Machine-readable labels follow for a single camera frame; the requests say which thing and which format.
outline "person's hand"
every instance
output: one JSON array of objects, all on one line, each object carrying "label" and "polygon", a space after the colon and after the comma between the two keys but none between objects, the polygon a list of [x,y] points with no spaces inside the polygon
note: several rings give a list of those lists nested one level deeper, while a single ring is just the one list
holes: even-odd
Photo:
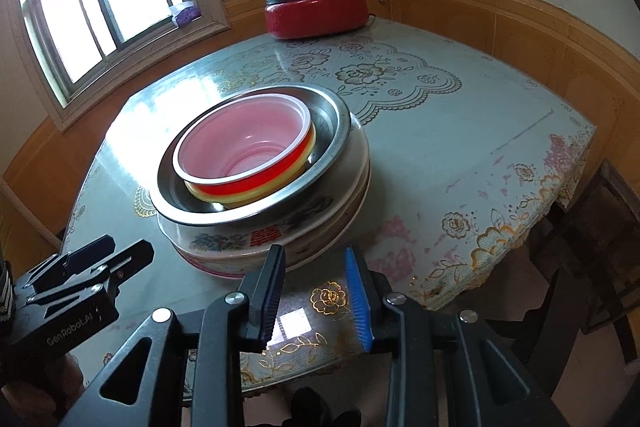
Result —
[{"label": "person's hand", "polygon": [[[78,361],[71,355],[50,363],[45,373],[53,386],[65,396],[65,408],[69,410],[84,392],[84,380]],[[43,390],[28,382],[14,380],[2,388],[2,393],[15,413],[29,427],[54,427],[59,421],[54,417],[56,403]]]}]

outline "stainless steel bowl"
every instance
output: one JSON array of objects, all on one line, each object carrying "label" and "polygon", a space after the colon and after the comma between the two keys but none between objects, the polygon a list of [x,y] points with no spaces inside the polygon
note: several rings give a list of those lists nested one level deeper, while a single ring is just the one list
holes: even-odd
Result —
[{"label": "stainless steel bowl", "polygon": [[[184,185],[184,181],[175,173],[172,162],[175,147],[182,135],[195,121],[225,103],[266,92],[290,94],[302,100],[309,108],[317,135],[316,145],[309,156],[311,166],[300,178],[286,187],[261,200],[238,208],[226,209],[218,203],[207,203],[192,196]],[[150,187],[151,201],[164,217],[184,225],[223,225],[256,216],[268,208],[285,204],[314,183],[340,155],[347,142],[350,129],[351,116],[346,104],[337,94],[324,87],[310,84],[277,84],[239,92],[198,115],[178,133],[160,160],[156,183]]]}]

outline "table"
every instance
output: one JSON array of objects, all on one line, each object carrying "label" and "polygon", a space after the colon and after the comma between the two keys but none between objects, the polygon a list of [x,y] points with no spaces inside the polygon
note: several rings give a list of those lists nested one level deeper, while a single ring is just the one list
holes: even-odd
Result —
[{"label": "table", "polygon": [[129,99],[78,194],[63,252],[105,233],[119,249],[146,239],[156,252],[121,286],[119,320],[75,350],[89,380],[154,309],[200,309],[237,288],[175,253],[145,187],[192,118],[233,92],[278,82],[320,84],[343,97],[364,124],[372,181],[345,239],[287,274],[270,346],[241,358],[249,392],[361,351],[344,283],[346,242],[356,242],[396,291],[441,308],[481,283],[553,201],[568,202],[594,133],[525,74],[387,20],[323,39],[264,35],[201,58]]}]

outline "screw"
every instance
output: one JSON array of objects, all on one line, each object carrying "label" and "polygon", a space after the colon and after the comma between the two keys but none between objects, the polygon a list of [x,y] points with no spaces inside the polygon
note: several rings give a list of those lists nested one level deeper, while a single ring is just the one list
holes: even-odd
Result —
[{"label": "screw", "polygon": [[167,320],[171,318],[171,310],[158,308],[151,314],[151,318],[155,320],[155,322],[167,322]]},{"label": "screw", "polygon": [[393,306],[399,306],[400,304],[404,304],[406,302],[406,296],[401,293],[392,292],[386,295],[386,301]]},{"label": "screw", "polygon": [[478,314],[473,310],[462,310],[458,316],[465,324],[473,324],[478,320]]},{"label": "screw", "polygon": [[231,292],[226,294],[225,301],[227,304],[241,304],[244,302],[244,294],[240,292]]}]

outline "yellow bowl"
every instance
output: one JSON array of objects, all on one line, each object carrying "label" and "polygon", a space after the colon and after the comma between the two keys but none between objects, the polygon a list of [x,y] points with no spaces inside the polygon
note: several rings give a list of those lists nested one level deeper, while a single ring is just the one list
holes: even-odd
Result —
[{"label": "yellow bowl", "polygon": [[300,154],[300,158],[298,158],[295,163],[293,163],[282,174],[276,176],[273,180],[260,185],[259,187],[252,188],[252,190],[247,190],[245,192],[236,192],[236,194],[225,194],[224,196],[216,196],[213,194],[207,194],[206,192],[199,190],[199,188],[197,188],[190,182],[185,181],[184,184],[187,187],[188,191],[199,200],[207,201],[208,203],[224,204],[225,206],[228,206],[228,208],[241,206],[243,204],[249,204],[253,201],[265,198],[269,196],[269,194],[273,194],[277,190],[280,190],[284,186],[290,184],[290,182],[292,182],[296,178],[299,178],[306,170],[308,166],[307,159],[311,155],[314,146],[316,145],[316,128],[313,125],[311,125],[309,129],[309,133],[311,133],[311,138],[308,145],[305,147],[305,150],[303,150],[302,154]]}]

